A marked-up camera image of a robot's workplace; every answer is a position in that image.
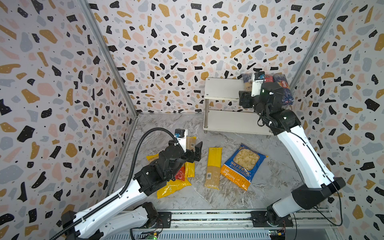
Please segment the yellow spaghetti pack barcode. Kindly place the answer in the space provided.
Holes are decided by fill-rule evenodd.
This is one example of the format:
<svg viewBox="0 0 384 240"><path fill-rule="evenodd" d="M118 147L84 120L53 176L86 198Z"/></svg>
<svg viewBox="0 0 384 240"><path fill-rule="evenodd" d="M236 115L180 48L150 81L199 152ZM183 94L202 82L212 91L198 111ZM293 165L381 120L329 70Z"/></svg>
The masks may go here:
<svg viewBox="0 0 384 240"><path fill-rule="evenodd" d="M196 137L187 137L187 149L195 150ZM185 163L185 178L195 177L195 163Z"/></svg>

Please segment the yellow spaghetti pack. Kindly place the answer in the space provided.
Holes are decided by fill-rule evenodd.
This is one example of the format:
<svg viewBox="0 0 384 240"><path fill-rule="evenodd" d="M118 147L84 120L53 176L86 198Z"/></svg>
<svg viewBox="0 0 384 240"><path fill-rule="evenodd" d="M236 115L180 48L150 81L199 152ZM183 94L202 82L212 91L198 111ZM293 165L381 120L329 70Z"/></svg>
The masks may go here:
<svg viewBox="0 0 384 240"><path fill-rule="evenodd" d="M219 190L223 148L209 148L205 187Z"/></svg>

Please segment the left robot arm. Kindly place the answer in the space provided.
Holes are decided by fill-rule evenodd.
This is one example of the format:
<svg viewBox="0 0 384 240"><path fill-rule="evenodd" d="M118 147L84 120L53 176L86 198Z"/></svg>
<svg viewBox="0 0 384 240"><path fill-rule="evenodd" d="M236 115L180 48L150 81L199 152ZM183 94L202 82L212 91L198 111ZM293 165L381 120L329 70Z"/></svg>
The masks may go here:
<svg viewBox="0 0 384 240"><path fill-rule="evenodd" d="M62 215L63 230L59 236L67 240L101 240L126 229L154 226L158 211L144 199L175 180L184 163L200 161L202 146L198 143L194 150L184 150L169 145L157 160L137 172L128 186L86 210Z"/></svg>

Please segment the dark blue clear spaghetti pack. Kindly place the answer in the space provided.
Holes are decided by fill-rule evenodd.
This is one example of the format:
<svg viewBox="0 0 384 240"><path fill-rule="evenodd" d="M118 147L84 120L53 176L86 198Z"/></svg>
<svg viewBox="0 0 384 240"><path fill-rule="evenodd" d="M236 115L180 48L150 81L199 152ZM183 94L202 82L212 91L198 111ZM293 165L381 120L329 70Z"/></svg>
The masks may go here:
<svg viewBox="0 0 384 240"><path fill-rule="evenodd" d="M245 91L251 92L255 74L242 74Z"/></svg>

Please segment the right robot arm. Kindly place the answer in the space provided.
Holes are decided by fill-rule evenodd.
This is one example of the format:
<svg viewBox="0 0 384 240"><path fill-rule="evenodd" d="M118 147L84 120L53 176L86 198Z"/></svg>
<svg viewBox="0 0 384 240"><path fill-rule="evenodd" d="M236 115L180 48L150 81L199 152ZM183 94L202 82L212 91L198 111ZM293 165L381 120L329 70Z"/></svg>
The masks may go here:
<svg viewBox="0 0 384 240"><path fill-rule="evenodd" d="M338 194L346 182L341 177L335 177L325 166L307 138L297 115L283 107L284 88L274 82L263 82L252 88L259 92L239 91L240 106L253 109L262 126L268 127L285 145L303 180L302 186L267 207L265 221L270 226L277 226L284 217L300 210L315 208L332 194Z"/></svg>

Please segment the blue Barilla spaghetti pack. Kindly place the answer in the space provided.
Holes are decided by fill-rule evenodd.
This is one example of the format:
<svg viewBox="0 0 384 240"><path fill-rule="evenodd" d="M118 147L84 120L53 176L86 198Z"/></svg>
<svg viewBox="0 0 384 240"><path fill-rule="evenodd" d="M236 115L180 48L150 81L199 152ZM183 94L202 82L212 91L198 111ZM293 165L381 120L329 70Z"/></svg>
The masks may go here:
<svg viewBox="0 0 384 240"><path fill-rule="evenodd" d="M285 75L275 74L273 75L274 82L278 83L284 90L284 95L282 99L283 105L293 105L294 98Z"/></svg>

